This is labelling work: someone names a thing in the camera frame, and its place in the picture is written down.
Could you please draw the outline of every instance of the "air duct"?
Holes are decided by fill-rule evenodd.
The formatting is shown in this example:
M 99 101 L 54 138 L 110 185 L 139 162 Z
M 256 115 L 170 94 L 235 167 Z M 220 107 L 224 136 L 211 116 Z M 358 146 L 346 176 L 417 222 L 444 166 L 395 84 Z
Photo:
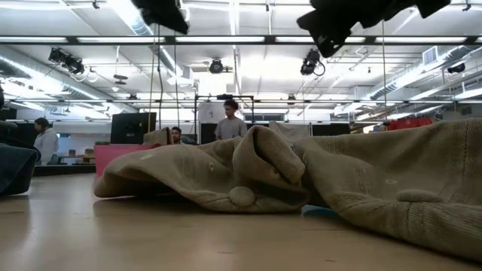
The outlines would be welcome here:
M 0 46 L 0 61 L 6 62 L 8 65 L 23 71 L 28 77 L 21 77 L 19 79 L 29 79 L 29 81 L 33 81 L 33 84 L 38 88 L 45 90 L 68 90 L 71 93 L 80 93 L 89 99 L 113 99 L 113 97 L 77 82 L 69 76 L 41 64 L 7 46 Z M 116 104 L 116 106 L 122 111 L 132 113 L 138 112 L 136 108 L 129 105 Z
M 108 3 L 115 13 L 127 24 L 127 26 L 129 26 L 134 34 L 140 36 L 153 36 L 154 42 L 154 33 L 152 29 L 144 23 L 141 14 L 130 0 L 108 0 Z M 152 47 L 151 50 L 159 56 L 159 60 L 172 76 L 177 75 L 181 77 L 183 75 L 182 69 L 174 63 L 174 60 L 169 53 L 167 53 L 166 49 L 159 46 Z
M 385 82 L 376 85 L 366 96 L 362 97 L 362 100 L 371 99 L 376 100 L 380 97 L 400 90 L 409 84 L 415 83 L 416 81 L 425 78 L 430 72 L 437 69 L 446 69 L 454 64 L 462 61 L 469 54 L 477 50 L 478 46 L 458 46 L 447 50 L 444 52 L 441 47 L 433 47 L 424 53 L 423 60 L 416 62 L 410 67 L 398 72 L 392 78 Z M 433 55 L 432 61 L 428 61 L 426 54 Z M 351 111 L 356 110 L 363 106 L 363 103 L 356 102 L 348 105 L 341 105 L 335 108 L 335 114 L 346 114 Z

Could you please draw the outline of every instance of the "ceiling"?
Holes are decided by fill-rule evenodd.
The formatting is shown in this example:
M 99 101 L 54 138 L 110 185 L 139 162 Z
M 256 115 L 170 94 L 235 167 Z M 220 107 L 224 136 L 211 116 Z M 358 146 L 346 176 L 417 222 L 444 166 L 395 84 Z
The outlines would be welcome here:
M 90 8 L 90 0 L 30 0 L 0 1 L 0 35 L 133 35 L 131 28 L 121 19 L 112 1 L 97 1 L 100 9 Z M 475 24 L 482 14 L 482 1 L 471 1 L 472 9 L 462 11 L 465 1 L 453 1 L 442 11 L 422 19 L 414 9 L 402 11 L 392 20 L 363 29 L 356 25 L 354 35 L 482 35 L 482 25 Z M 185 0 L 188 10 L 189 35 L 308 35 L 296 24 L 296 19 L 312 10 L 307 0 L 270 0 L 271 12 L 266 12 L 265 0 L 239 0 L 239 6 L 230 9 L 226 0 Z M 175 35 L 171 30 L 160 27 L 161 35 Z M 414 63 L 422 61 L 422 53 L 431 46 L 345 46 L 335 56 L 322 60 L 325 74 L 303 76 L 300 67 L 309 45 L 238 45 L 239 58 L 235 62 L 235 52 L 231 45 L 177 45 L 165 46 L 167 53 L 179 66 L 190 67 L 193 79 L 199 81 L 193 86 L 170 84 L 168 72 L 161 67 L 157 73 L 157 57 L 147 46 L 72 46 L 61 48 L 71 55 L 82 58 L 83 64 L 95 73 L 70 78 L 65 69 L 53 65 L 47 59 L 52 47 L 46 45 L 0 45 L 8 46 L 34 63 L 41 63 L 66 76 L 63 84 L 70 81 L 81 82 L 80 87 L 89 87 L 104 93 L 106 97 L 125 99 L 136 94 L 140 99 L 159 99 L 161 87 L 164 99 L 193 99 L 195 91 L 207 95 L 209 90 L 221 86 L 234 94 L 235 73 L 210 75 L 207 72 L 213 58 L 219 58 L 225 66 L 234 67 L 239 80 L 239 94 L 253 95 L 259 99 L 286 99 L 294 94 L 298 99 L 363 99 L 376 85 L 390 82 L 393 77 L 408 72 Z M 479 71 L 479 53 L 466 58 L 466 74 Z M 113 76 L 125 75 L 127 84 L 118 86 Z M 410 99 L 414 94 L 432 90 L 449 81 L 466 76 L 450 74 L 442 76 L 440 69 L 427 73 L 419 80 L 403 86 L 392 99 Z M 457 84 L 450 92 L 462 87 Z M 35 98 L 25 95 L 22 98 Z M 146 108 L 149 104 L 134 104 L 134 108 Z M 151 103 L 152 108 L 158 104 Z M 264 108 L 281 108 L 282 105 L 263 105 Z M 310 110 L 335 108 L 337 103 L 316 104 Z M 357 107 L 357 114 L 377 110 L 370 106 Z

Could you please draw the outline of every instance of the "dark hair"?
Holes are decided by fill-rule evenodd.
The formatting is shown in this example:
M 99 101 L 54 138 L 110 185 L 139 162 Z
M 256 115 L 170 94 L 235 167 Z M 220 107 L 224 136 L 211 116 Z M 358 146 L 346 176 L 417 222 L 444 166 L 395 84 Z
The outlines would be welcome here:
M 238 103 L 235 102 L 234 100 L 227 100 L 226 102 L 224 102 L 224 106 L 226 106 L 226 105 L 232 107 L 234 110 L 239 109 Z
M 49 127 L 49 123 L 48 123 L 48 120 L 44 117 L 40 117 L 38 119 L 35 120 L 35 123 L 42 126 L 42 128 L 47 128 Z
M 177 127 L 177 126 L 176 126 L 176 127 L 173 127 L 171 130 L 172 130 L 172 131 L 178 131 L 179 134 L 182 134 L 181 128 L 179 128 L 179 127 Z

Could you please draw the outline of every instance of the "man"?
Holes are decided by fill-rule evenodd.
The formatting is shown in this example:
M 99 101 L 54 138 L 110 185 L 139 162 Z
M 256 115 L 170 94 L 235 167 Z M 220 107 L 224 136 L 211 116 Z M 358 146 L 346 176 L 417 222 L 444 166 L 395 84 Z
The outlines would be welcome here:
M 181 128 L 179 127 L 173 127 L 171 129 L 171 135 L 172 135 L 172 140 L 174 141 L 175 145 L 182 144 L 181 142 Z
M 40 164 L 43 166 L 49 163 L 56 164 L 56 152 L 59 150 L 59 138 L 56 132 L 49 127 L 48 120 L 43 117 L 35 120 L 34 127 L 35 130 L 39 132 L 35 139 L 34 147 L 36 147 L 42 155 Z
M 234 116 L 234 113 L 239 109 L 237 102 L 227 100 L 224 102 L 224 113 L 226 118 L 218 122 L 214 134 L 216 140 L 232 139 L 237 136 L 244 136 L 248 132 L 246 123 Z

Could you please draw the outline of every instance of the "person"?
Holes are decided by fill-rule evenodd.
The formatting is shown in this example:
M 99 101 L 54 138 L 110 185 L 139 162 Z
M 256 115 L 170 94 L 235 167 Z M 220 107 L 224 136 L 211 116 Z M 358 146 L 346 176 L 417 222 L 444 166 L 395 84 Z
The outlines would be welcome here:
M 53 128 L 49 127 L 48 120 L 40 117 L 35 120 L 34 128 L 39 134 L 35 139 L 34 147 L 40 151 L 41 165 L 56 164 L 56 152 L 59 150 L 59 138 Z
M 248 132 L 246 123 L 234 115 L 238 109 L 239 105 L 237 102 L 233 100 L 224 102 L 226 118 L 218 122 L 216 126 L 214 131 L 216 140 L 232 139 L 237 136 L 244 136 Z
M 173 127 L 171 129 L 172 140 L 174 141 L 175 145 L 182 144 L 181 134 L 182 134 L 181 128 Z

